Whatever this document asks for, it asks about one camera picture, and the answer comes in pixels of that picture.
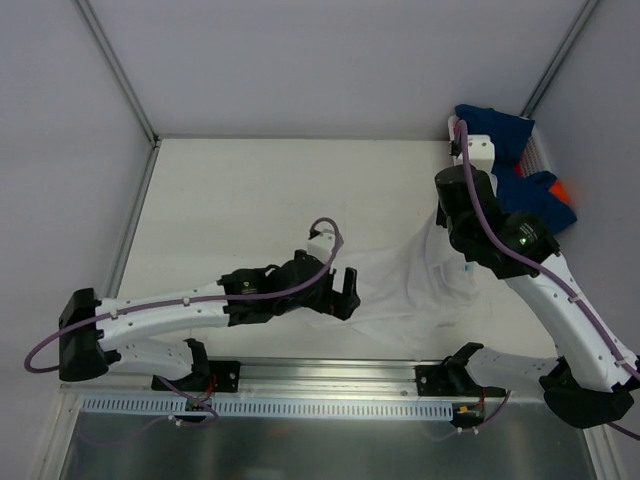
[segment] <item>black mounting bracket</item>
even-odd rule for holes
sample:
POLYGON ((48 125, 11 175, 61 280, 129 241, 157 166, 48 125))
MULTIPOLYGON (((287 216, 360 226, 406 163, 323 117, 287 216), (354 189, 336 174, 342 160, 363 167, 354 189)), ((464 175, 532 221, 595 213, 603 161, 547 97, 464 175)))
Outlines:
POLYGON ((213 392, 237 393, 241 366, 231 360, 209 360, 209 372, 215 378, 213 392))
MULTIPOLYGON (((417 365, 414 368, 416 387, 420 397, 480 397, 482 387, 469 376, 466 365, 471 355, 484 348, 480 343, 467 343, 455 355, 445 358, 439 365, 417 365)), ((502 388, 485 387, 484 396, 501 398, 502 388)))
MULTIPOLYGON (((198 346, 202 346, 200 342, 192 340, 198 346)), ((242 364, 232 360, 207 360, 204 348, 197 358, 194 352, 194 359, 204 360, 196 361, 194 364, 194 372, 180 380, 170 382, 174 387, 183 392, 202 393, 213 380, 213 393, 237 393, 240 384, 240 369, 242 364)), ((169 390, 156 376, 151 381, 151 390, 164 392, 169 390)))

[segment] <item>perforated metal strip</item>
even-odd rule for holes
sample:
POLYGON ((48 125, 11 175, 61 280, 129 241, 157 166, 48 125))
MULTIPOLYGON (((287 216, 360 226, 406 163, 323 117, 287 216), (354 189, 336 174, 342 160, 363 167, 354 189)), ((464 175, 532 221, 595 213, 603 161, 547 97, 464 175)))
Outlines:
POLYGON ((549 159, 542 145, 540 134, 536 127, 533 128, 527 148, 520 159, 520 168, 525 177, 542 170, 551 170, 549 159))
MULTIPOLYGON (((369 420, 450 421, 451 402, 365 401, 278 398, 213 398, 221 417, 342 418, 369 420)), ((184 398, 144 395, 86 395, 82 411, 133 415, 202 415, 184 398)))

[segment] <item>orange fabric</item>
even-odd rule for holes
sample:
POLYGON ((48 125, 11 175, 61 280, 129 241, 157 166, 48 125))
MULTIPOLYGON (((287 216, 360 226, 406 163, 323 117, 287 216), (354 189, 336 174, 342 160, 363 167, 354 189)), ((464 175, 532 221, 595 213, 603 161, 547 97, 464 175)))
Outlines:
POLYGON ((556 180, 556 183, 551 186, 549 191, 553 194, 554 197, 556 197, 565 205, 571 205, 571 202, 569 201, 569 195, 567 195, 567 191, 564 189, 562 183, 560 183, 559 180, 556 180))

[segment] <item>cable tie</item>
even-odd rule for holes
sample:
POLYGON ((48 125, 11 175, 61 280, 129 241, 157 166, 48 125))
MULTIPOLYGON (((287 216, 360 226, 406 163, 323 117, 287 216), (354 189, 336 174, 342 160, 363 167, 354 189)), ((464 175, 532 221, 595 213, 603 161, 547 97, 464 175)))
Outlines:
POLYGON ((578 300, 584 300, 584 295, 582 292, 576 293, 575 297, 569 297, 569 303, 576 303, 578 300))

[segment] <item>wire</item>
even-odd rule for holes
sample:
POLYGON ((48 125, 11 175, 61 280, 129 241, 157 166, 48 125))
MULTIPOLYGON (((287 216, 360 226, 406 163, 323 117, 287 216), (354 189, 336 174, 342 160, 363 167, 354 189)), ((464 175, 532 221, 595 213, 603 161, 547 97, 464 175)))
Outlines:
POLYGON ((496 408, 493 412, 491 412, 491 414, 484 420, 484 422, 482 422, 480 425, 476 427, 457 428, 454 431, 449 432, 442 437, 432 437, 424 430, 424 428, 422 429, 422 432, 425 434, 427 438, 429 438, 429 440, 433 440, 434 442, 441 442, 443 440, 447 440, 448 438, 455 437, 456 435, 460 435, 462 433, 478 434, 480 433, 480 430, 483 430, 484 428, 488 427, 493 422, 495 422, 496 417, 500 414, 500 412, 504 410, 504 407, 507 405, 507 402, 509 402, 509 398, 511 398, 511 391, 507 390, 504 398, 502 399, 502 402, 500 402, 500 405, 498 405, 498 408, 496 408))
POLYGON ((482 394, 480 395, 480 401, 471 408, 480 407, 481 411, 484 411, 484 403, 487 398, 487 390, 484 387, 481 387, 481 388, 482 388, 482 394))
MULTIPOLYGON (((500 250, 502 253, 504 253, 508 257, 511 257, 514 260, 517 260, 518 262, 524 265, 527 265, 528 267, 538 270, 540 273, 550 278, 556 285, 562 288, 562 290, 566 292, 569 298, 575 299, 574 304, 577 305, 578 308, 580 308, 580 310, 582 311, 582 313, 584 313, 584 315, 587 317, 587 319, 589 320, 589 323, 591 323, 591 325, 596 330, 596 332, 598 332, 598 335, 600 335, 600 338, 602 338, 602 341, 609 348, 609 350, 611 351, 611 354, 616 359, 616 361, 620 362, 620 365, 622 366, 622 368, 624 368, 627 371, 627 373, 629 373, 632 377, 634 377, 636 380, 640 380, 640 373, 638 373, 635 370, 635 368, 632 368, 627 363, 626 359, 622 355, 622 352, 620 351, 618 346, 615 344, 615 342, 611 339, 611 337, 607 333, 602 323, 600 323, 600 320, 598 319, 596 314, 591 310, 591 308, 589 308, 589 306, 584 302, 584 300, 578 297, 578 294, 576 293, 576 291, 573 290, 573 288, 571 288, 571 286, 568 283, 562 280, 562 278, 560 278, 558 275, 556 275, 554 272, 552 272, 548 268, 511 250, 509 247, 507 247, 505 244, 503 244, 500 241, 500 239, 496 236, 495 233, 493 233, 493 230, 491 229, 491 226, 489 225, 489 222, 487 221, 487 218, 485 217, 484 212, 482 211, 480 199, 478 198, 478 192, 476 192, 476 187, 473 182, 473 171, 471 170, 471 162, 469 160, 469 132, 467 129, 467 122, 465 122, 464 120, 460 120, 458 122, 455 137, 456 137, 456 140, 460 143, 460 146, 462 148, 462 166, 464 169, 464 176, 467 183, 467 190, 469 191, 469 196, 471 197, 471 204, 473 205, 473 210, 475 211, 476 216, 480 221, 482 230, 487 235, 491 243, 498 250, 500 250)), ((628 430, 622 427, 618 427, 617 425, 613 428, 615 428, 621 433, 624 433, 625 435, 632 433, 632 432, 628 432, 628 430)), ((629 436, 631 438, 634 438, 635 440, 640 440, 640 435, 638 434, 634 433, 629 436)))
POLYGON ((93 447, 119 447, 122 446, 126 443, 129 443, 133 440, 137 440, 138 438, 140 438, 140 436, 142 436, 147 430, 149 430, 151 427, 153 427, 154 425, 157 425, 163 421, 170 421, 175 423, 175 425, 177 427, 206 427, 209 426, 213 423, 215 423, 219 417, 218 412, 216 412, 213 408, 211 408, 211 406, 209 406, 207 404, 207 400, 209 400, 209 397, 211 396, 211 392, 213 391, 213 380, 210 379, 210 383, 209 383, 209 387, 207 388, 207 397, 200 399, 194 396, 189 395, 186 392, 183 392, 181 390, 178 390, 176 387, 174 387, 166 378, 162 378, 162 377, 157 377, 163 384, 165 387, 167 387, 169 390, 171 390, 173 393, 175 393, 176 395, 180 395, 183 398, 186 398, 187 400, 196 403, 197 405, 200 405, 200 407, 202 407, 202 410, 204 412, 209 413, 211 416, 205 420, 203 420, 202 422, 189 422, 189 421, 184 421, 182 419, 177 419, 174 415, 163 415, 162 417, 156 417, 153 420, 151 420, 149 423, 147 423, 146 425, 144 425, 142 428, 140 428, 140 430, 138 430, 137 432, 129 435, 128 437, 119 439, 119 440, 110 440, 107 442, 102 442, 102 441, 97 441, 97 440, 93 440, 87 436, 85 436, 80 429, 76 429, 76 431, 74 432, 75 436, 80 439, 81 441, 83 441, 84 443, 91 445, 93 447))
POLYGON ((209 400, 211 398, 211 394, 213 393, 213 385, 217 382, 217 378, 215 373, 209 377, 209 386, 204 392, 204 398, 198 397, 200 401, 209 400))
POLYGON ((634 440, 640 440, 640 435, 638 435, 637 433, 632 432, 631 430, 627 430, 626 428, 621 427, 620 425, 616 425, 613 422, 607 423, 607 425, 609 425, 614 430, 617 430, 618 432, 626 435, 627 437, 630 437, 630 438, 632 438, 634 440))
MULTIPOLYGON (((331 268, 331 264, 335 260, 336 255, 338 254, 338 250, 340 250, 340 248, 342 248, 342 245, 344 244, 344 239, 342 238, 342 235, 340 234, 340 229, 338 228, 338 224, 331 218, 321 217, 321 218, 317 219, 311 225, 310 231, 314 231, 316 226, 318 226, 320 223, 328 223, 333 228, 333 234, 334 234, 333 249, 331 250, 331 255, 330 255, 329 259, 327 260, 327 262, 322 266, 322 268, 315 275, 313 275, 307 281, 302 282, 301 284, 296 285, 295 287, 287 288, 286 290, 281 290, 279 292, 255 293, 255 294, 249 294, 249 295, 202 295, 202 296, 199 296, 199 297, 191 297, 190 298, 190 302, 191 303, 202 303, 202 302, 228 301, 228 300, 240 300, 240 301, 273 300, 275 298, 281 298, 281 297, 287 297, 289 295, 293 295, 294 293, 298 293, 298 292, 300 292, 302 290, 305 290, 306 288, 310 287, 311 285, 316 283, 318 280, 320 280, 329 271, 329 269, 331 268)), ((141 305, 134 305, 134 306, 131 306, 131 307, 125 307, 125 308, 122 308, 122 309, 118 310, 116 312, 116 314, 117 315, 126 315, 127 313, 141 312, 141 311, 144 311, 144 310, 150 310, 150 309, 154 309, 154 308, 162 308, 162 307, 171 307, 171 306, 175 306, 175 305, 183 305, 183 302, 184 302, 183 298, 175 298, 175 299, 170 299, 170 300, 161 300, 161 301, 158 301, 158 302, 150 302, 150 303, 145 303, 145 304, 141 304, 141 305)), ((55 372, 56 370, 58 370, 60 368, 59 365, 53 365, 51 367, 34 367, 31 364, 31 362, 33 361, 33 358, 44 347, 46 347, 50 343, 54 342, 55 340, 59 339, 60 337, 66 335, 68 333, 71 333, 71 332, 73 332, 75 330, 78 330, 80 328, 84 328, 84 327, 86 327, 88 325, 93 325, 94 323, 97 323, 97 322, 99 322, 101 320, 106 320, 108 318, 111 318, 111 315, 112 315, 112 312, 103 313, 101 315, 96 315, 95 317, 87 318, 87 319, 82 320, 82 321, 80 321, 78 323, 74 323, 73 325, 69 325, 67 327, 61 328, 58 331, 56 331, 55 333, 52 333, 47 338, 45 338, 40 343, 38 343, 35 347, 33 347, 33 349, 31 349, 31 351, 27 354, 27 356, 24 359, 24 368, 25 368, 25 370, 27 370, 30 373, 55 372)))

